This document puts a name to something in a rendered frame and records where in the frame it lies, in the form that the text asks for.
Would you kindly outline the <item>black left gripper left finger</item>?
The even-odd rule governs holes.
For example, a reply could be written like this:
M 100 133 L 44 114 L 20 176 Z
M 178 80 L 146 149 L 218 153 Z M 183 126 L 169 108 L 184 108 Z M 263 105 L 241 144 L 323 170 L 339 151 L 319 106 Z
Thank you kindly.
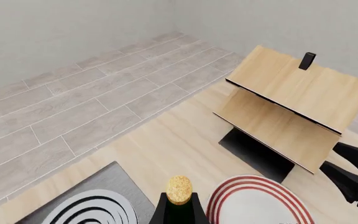
M 158 205 L 156 206 L 155 212 L 149 221 L 149 224 L 164 224 L 167 201 L 168 199 L 166 193 L 161 193 Z

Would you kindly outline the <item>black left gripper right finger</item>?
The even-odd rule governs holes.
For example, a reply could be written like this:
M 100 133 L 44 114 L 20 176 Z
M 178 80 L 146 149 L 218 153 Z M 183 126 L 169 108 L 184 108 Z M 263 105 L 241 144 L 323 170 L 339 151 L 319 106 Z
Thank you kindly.
M 198 194 L 193 192 L 191 196 L 191 203 L 194 214 L 194 224 L 209 224 L 209 220 L 201 206 Z

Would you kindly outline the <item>pale wooden cabinet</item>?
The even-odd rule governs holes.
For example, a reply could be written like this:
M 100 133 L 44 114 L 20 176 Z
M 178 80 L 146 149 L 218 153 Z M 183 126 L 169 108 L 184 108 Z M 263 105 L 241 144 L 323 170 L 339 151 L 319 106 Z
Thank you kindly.
M 233 91 L 214 112 L 232 125 L 220 144 L 269 179 L 294 167 L 317 173 L 338 142 L 358 145 L 358 78 L 263 46 L 226 78 Z

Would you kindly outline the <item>white plate with red rings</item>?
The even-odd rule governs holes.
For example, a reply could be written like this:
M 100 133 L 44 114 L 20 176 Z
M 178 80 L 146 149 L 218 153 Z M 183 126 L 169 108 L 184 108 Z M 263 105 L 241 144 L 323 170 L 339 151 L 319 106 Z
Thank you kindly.
M 205 213 L 210 224 L 316 224 L 288 188 L 250 174 L 222 181 L 209 196 Z

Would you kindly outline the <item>flat black stove plate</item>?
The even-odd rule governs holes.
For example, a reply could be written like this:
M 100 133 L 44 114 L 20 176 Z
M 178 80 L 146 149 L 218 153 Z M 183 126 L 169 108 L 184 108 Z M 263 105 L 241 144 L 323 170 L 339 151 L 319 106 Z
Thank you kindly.
M 117 162 L 16 224 L 149 224 L 155 207 Z

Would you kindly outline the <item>small black block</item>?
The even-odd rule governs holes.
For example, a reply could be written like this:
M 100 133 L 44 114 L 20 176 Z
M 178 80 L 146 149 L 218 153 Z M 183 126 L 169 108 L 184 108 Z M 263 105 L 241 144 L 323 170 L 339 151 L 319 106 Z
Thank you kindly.
M 316 57 L 316 54 L 313 54 L 311 52 L 305 53 L 303 59 L 301 60 L 301 63 L 299 64 L 299 69 L 301 70 L 307 70 L 311 64 L 313 63 L 314 59 Z

